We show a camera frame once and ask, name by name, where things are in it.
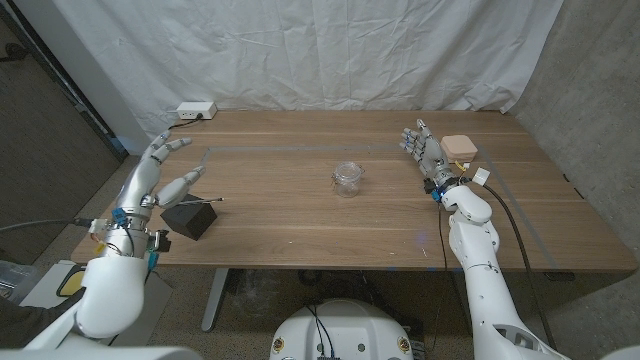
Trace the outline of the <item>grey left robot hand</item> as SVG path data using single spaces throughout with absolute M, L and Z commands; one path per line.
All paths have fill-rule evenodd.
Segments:
M 198 166 L 158 192 L 153 192 L 160 180 L 161 165 L 172 152 L 192 143 L 189 137 L 168 141 L 170 135 L 171 132 L 166 130 L 157 136 L 127 177 L 116 198 L 116 207 L 122 208 L 127 216 L 149 221 L 154 207 L 169 209 L 176 206 L 206 172 L 204 166 Z

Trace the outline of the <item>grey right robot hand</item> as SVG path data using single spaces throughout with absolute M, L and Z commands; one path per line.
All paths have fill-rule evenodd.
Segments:
M 399 146 L 417 162 L 419 169 L 438 188 L 447 187 L 456 178 L 441 144 L 422 119 L 417 130 L 405 128 Z

